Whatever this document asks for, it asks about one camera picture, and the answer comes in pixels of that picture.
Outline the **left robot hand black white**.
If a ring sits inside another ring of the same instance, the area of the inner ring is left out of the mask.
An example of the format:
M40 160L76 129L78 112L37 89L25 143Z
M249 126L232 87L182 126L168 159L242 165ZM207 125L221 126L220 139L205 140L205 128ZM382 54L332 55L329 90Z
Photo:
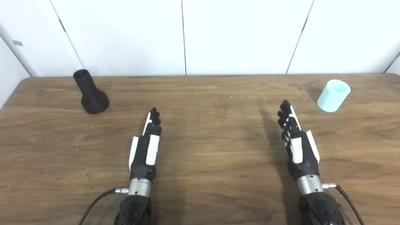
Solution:
M130 180L146 179L151 183L156 177L156 158L162 128L160 113L153 107L147 116L142 136L133 137L129 155Z

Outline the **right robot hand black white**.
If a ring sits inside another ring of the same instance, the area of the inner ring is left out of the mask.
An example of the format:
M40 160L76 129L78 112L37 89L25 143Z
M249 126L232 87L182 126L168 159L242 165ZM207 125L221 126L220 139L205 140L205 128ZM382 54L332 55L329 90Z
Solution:
M294 108L287 100L282 102L277 115L289 159L289 174L295 181L307 175L319 176L320 155L312 132L302 130Z

